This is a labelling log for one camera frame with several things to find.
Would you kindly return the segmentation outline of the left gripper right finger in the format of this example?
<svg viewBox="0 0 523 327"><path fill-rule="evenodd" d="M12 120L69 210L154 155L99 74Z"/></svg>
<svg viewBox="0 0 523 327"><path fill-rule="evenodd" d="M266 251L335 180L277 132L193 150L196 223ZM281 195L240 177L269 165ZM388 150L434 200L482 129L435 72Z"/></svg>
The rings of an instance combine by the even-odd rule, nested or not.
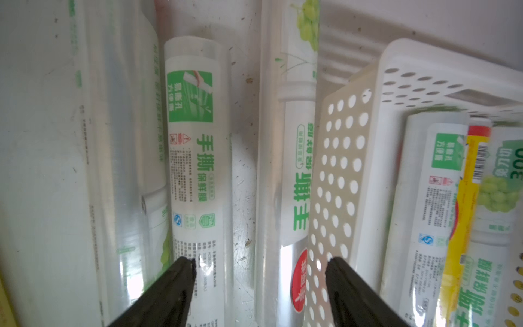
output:
<svg viewBox="0 0 523 327"><path fill-rule="evenodd" d="M343 258L328 261L326 286L335 326L408 327Z"/></svg>

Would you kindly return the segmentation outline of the white wrap roll red label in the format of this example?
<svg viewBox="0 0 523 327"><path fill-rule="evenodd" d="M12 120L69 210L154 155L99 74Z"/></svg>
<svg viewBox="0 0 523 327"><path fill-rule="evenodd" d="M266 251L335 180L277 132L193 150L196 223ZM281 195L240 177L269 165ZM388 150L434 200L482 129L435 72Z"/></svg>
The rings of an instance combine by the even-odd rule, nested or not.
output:
<svg viewBox="0 0 523 327"><path fill-rule="evenodd" d="M264 1L261 9L255 316L259 326L301 326L320 3Z"/></svg>

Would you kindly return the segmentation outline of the white plastic basket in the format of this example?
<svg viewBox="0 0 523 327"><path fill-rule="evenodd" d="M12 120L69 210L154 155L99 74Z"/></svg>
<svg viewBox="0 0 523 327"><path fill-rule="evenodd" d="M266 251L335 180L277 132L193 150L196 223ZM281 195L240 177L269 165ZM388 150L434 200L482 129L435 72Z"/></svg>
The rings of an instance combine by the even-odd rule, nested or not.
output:
<svg viewBox="0 0 523 327"><path fill-rule="evenodd" d="M450 106L522 121L522 72L409 39L324 98L313 168L305 326L333 326L325 270L344 259L378 290L407 116Z"/></svg>

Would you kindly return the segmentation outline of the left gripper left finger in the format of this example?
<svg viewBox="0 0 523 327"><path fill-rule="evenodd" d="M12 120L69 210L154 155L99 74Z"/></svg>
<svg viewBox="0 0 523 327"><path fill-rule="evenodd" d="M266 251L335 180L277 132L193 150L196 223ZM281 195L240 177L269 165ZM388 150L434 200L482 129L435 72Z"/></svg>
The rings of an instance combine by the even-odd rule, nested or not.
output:
<svg viewBox="0 0 523 327"><path fill-rule="evenodd" d="M196 261L178 258L110 327L185 326L196 277Z"/></svg>

